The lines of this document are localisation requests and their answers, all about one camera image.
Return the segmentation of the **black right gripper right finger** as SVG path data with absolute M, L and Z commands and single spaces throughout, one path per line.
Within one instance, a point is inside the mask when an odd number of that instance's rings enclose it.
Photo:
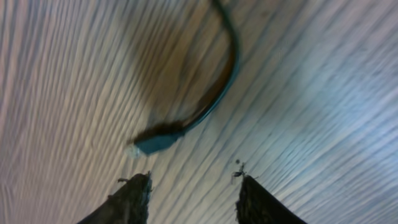
M 242 177 L 235 203 L 239 224 L 306 224 L 244 170 L 243 162 L 232 178 Z

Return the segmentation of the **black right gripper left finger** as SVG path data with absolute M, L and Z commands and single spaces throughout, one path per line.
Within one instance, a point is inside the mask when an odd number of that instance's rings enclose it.
M 121 186 L 78 224 L 147 224 L 152 192 L 151 172 L 118 179 Z

